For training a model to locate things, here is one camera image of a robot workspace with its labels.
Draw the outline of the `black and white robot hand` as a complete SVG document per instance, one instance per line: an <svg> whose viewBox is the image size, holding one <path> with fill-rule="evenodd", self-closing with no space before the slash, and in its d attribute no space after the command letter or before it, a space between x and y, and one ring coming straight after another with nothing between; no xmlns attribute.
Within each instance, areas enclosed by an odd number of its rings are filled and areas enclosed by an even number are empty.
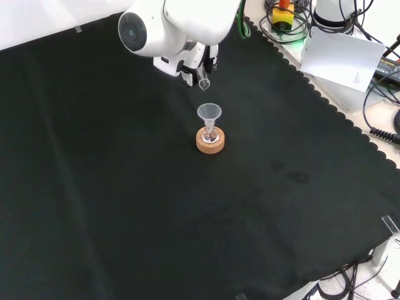
<svg viewBox="0 0 400 300"><path fill-rule="evenodd" d="M188 87L207 90L211 82L208 74L217 68L219 45L207 46L197 42L191 49L183 49L173 56L154 57L153 65L170 76L181 76Z"/></svg>

